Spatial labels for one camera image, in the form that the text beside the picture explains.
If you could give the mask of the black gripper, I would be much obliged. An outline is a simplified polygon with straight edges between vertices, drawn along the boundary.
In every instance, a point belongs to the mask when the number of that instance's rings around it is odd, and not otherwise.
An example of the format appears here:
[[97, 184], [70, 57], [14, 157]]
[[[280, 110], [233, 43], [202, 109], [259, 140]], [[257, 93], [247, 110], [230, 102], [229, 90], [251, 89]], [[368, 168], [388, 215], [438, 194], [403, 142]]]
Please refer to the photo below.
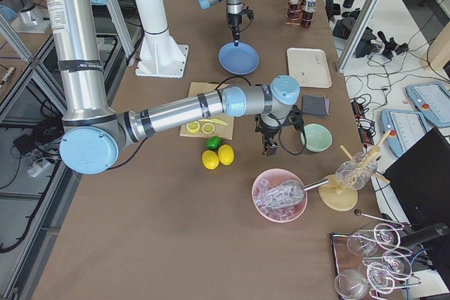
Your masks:
[[243, 21], [243, 16], [246, 16], [250, 21], [254, 19], [254, 12], [244, 4], [227, 4], [226, 17], [227, 23], [232, 31], [233, 45], [238, 46], [240, 41], [240, 25]]
[[263, 154], [272, 156], [276, 154], [278, 143], [275, 136], [282, 132], [285, 126], [293, 126], [304, 136], [304, 120], [303, 111], [298, 106], [293, 105], [288, 115], [283, 118], [277, 118], [273, 114], [255, 116], [255, 131], [262, 134], [262, 143], [264, 145]]

